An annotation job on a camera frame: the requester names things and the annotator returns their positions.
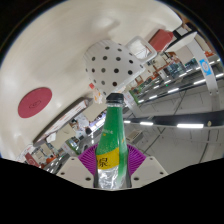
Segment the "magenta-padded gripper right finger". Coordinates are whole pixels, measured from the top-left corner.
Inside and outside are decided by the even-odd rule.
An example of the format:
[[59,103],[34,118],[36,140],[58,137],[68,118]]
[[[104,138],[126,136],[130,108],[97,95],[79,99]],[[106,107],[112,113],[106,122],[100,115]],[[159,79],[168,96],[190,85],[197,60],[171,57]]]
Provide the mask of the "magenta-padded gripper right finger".
[[154,156],[145,156],[132,145],[128,147],[126,186],[140,188],[168,175]]

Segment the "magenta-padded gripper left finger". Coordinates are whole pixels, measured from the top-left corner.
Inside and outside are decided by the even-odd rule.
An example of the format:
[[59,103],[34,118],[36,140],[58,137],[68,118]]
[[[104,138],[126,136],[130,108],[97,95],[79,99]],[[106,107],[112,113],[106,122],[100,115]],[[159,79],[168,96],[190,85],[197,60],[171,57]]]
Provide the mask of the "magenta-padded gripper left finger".
[[78,157],[70,157],[57,176],[81,187],[93,188],[97,171],[96,148],[97,146],[93,145]]

